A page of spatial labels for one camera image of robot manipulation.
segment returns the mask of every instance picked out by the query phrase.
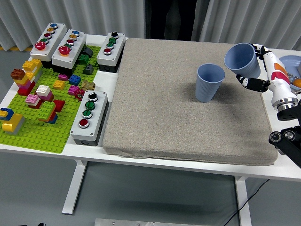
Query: gray floor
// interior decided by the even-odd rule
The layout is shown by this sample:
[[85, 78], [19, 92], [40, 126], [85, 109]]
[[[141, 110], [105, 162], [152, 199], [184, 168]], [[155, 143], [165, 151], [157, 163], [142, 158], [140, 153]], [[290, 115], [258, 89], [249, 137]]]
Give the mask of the gray floor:
[[[29, 52], [0, 51], [0, 100]], [[93, 226], [96, 218], [223, 225], [237, 210], [234, 178], [90, 162], [72, 216], [61, 214], [73, 160], [0, 153], [0, 226]], [[247, 180], [252, 195], [265, 180]], [[269, 181], [249, 202], [254, 226], [300, 225], [301, 183]], [[235, 217], [228, 225], [239, 225]]]

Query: red button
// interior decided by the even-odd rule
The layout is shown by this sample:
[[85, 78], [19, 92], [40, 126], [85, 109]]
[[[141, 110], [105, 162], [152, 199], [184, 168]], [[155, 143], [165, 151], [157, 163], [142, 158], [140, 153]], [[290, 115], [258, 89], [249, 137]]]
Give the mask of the red button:
[[46, 33], [46, 34], [44, 34], [44, 38], [46, 38], [46, 39], [51, 39], [51, 34], [50, 33]]
[[89, 126], [89, 120], [88, 119], [81, 119], [79, 121], [79, 127], [81, 127], [82, 129], [85, 129]]
[[38, 41], [34, 46], [38, 50], [43, 50], [45, 49], [46, 44], [43, 41]]
[[58, 48], [58, 51], [60, 52], [60, 54], [62, 54], [62, 55], [68, 55], [69, 54], [69, 52], [70, 52], [70, 48], [69, 47], [67, 47], [67, 46], [61, 46], [61, 47], [59, 47]]
[[74, 41], [73, 41], [73, 40], [71, 40], [71, 39], [68, 39], [68, 40], [66, 41], [66, 43], [67, 43], [67, 44], [69, 44], [69, 45], [71, 45], [71, 46], [73, 46], [73, 45], [74, 45]]
[[110, 55], [110, 54], [112, 53], [112, 51], [111, 51], [110, 48], [105, 48], [104, 51], [103, 51], [103, 53], [104, 53], [105, 55]]

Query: table leg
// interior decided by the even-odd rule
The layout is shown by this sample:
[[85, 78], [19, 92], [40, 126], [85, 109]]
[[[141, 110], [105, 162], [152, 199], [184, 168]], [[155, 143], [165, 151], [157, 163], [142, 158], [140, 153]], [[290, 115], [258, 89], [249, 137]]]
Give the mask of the table leg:
[[81, 181], [84, 177], [87, 161], [75, 160], [76, 168], [73, 174], [73, 178], [69, 187], [69, 191], [66, 197], [66, 201], [63, 207], [63, 214], [72, 215], [77, 196], [79, 194]]
[[[236, 195], [238, 202], [238, 209], [240, 209], [244, 203], [248, 200], [248, 195], [246, 192], [246, 177], [235, 177], [236, 184]], [[239, 219], [241, 226], [251, 226], [251, 216], [249, 203], [247, 203], [244, 208], [239, 212]]]

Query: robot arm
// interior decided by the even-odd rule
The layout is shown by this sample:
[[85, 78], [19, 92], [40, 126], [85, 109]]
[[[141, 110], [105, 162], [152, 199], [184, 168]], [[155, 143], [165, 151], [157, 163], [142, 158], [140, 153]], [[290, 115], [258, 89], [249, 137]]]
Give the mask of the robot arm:
[[[263, 45], [251, 44], [259, 59], [263, 60], [268, 80], [248, 79], [237, 75], [238, 81], [246, 88], [257, 92], [271, 90], [273, 92], [272, 106], [278, 110], [280, 121], [298, 119], [301, 125], [301, 101], [291, 91], [288, 73], [283, 63]], [[294, 163], [301, 168], [301, 127], [283, 129], [272, 132], [269, 136], [270, 144], [280, 149]]]

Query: plastic cup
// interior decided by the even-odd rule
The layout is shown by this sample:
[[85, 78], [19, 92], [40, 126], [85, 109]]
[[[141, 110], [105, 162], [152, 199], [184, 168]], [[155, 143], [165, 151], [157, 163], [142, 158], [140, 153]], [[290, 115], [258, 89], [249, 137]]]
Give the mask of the plastic cup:
[[249, 43], [239, 43], [229, 49], [224, 63], [227, 68], [242, 77], [256, 79], [260, 75], [255, 49]]
[[209, 102], [225, 78], [225, 71], [218, 65], [204, 64], [197, 70], [196, 98]]

